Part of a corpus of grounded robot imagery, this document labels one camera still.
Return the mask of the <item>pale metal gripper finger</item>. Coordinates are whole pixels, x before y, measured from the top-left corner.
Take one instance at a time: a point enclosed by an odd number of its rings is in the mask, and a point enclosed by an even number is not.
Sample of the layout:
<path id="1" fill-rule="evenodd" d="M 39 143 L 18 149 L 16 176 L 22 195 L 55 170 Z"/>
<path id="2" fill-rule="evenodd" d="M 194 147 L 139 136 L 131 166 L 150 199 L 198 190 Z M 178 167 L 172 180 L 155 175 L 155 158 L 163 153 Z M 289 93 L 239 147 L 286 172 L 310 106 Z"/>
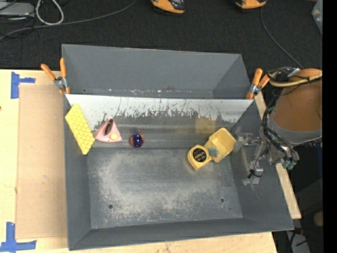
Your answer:
<path id="1" fill-rule="evenodd" d="M 245 179 L 243 179 L 243 184 L 247 185 L 256 185 L 259 184 L 260 178 L 262 177 L 264 169 L 260 166 L 259 163 L 250 165 L 248 173 Z"/>
<path id="2" fill-rule="evenodd" d="M 233 152 L 239 152 L 243 147 L 258 145 L 259 143 L 259 137 L 255 137 L 252 133 L 240 132 L 236 135 L 236 143 L 233 146 Z"/>

